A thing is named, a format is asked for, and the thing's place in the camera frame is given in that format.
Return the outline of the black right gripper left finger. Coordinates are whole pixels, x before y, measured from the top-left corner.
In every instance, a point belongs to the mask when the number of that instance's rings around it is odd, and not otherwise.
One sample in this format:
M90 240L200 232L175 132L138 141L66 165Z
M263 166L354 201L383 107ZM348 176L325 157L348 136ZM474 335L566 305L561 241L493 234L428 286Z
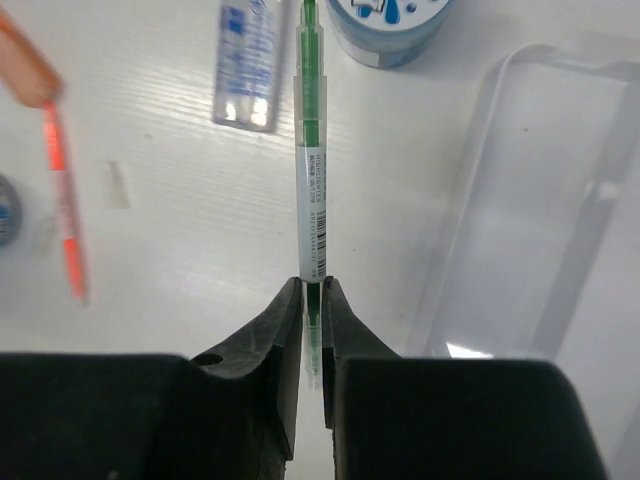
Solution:
M212 382L204 439L216 479L282 479L293 459L302 356L302 282L193 362Z

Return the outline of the green highlighter pen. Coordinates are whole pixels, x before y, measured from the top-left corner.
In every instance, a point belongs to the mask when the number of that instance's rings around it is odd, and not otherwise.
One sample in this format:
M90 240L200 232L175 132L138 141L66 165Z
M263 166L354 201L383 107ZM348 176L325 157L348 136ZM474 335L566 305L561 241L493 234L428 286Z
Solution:
M296 28L294 130L299 278L303 282L305 368L322 384L322 295L327 277L327 81L324 29L316 1L304 1Z

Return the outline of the orange highlighter pen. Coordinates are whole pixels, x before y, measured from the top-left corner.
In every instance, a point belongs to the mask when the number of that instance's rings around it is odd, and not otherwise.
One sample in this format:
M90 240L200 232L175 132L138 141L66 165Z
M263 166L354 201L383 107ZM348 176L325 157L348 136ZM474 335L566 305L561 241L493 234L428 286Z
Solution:
M49 167L54 178L56 213L67 278L73 296L86 305L89 301L87 269L81 242L75 189L66 155L64 130L54 101L46 102L43 112Z

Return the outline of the orange highlighter cap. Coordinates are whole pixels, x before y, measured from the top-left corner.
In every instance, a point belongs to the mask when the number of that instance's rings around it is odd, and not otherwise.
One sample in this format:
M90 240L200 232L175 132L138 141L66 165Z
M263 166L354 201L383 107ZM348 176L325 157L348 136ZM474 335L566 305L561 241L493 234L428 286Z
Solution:
M4 9L1 9L1 81L20 104L29 108L43 108L63 88L56 70Z

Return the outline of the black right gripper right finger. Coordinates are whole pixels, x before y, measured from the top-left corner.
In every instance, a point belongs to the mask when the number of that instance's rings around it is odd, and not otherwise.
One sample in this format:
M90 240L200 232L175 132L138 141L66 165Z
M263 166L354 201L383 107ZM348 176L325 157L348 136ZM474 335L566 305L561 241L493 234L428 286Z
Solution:
M339 280L324 282L322 387L336 479L380 479L385 455L390 366L400 356L353 312Z

